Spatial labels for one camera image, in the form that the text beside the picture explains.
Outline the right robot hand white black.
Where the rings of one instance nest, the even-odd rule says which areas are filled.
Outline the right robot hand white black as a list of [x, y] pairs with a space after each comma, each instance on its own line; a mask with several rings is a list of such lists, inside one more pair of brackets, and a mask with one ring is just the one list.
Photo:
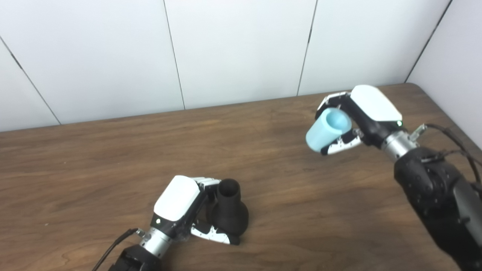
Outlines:
[[377, 87], [357, 85], [322, 100], [306, 143], [323, 156], [360, 144], [383, 149], [403, 131], [403, 117], [393, 103]]

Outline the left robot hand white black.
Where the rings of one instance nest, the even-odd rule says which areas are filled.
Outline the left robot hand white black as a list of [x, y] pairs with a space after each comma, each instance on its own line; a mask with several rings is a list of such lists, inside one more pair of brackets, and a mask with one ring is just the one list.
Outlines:
[[239, 245], [240, 239], [197, 216], [215, 194], [221, 180], [210, 177], [187, 177], [176, 175], [154, 205], [150, 222], [168, 241], [193, 235], [228, 245]]

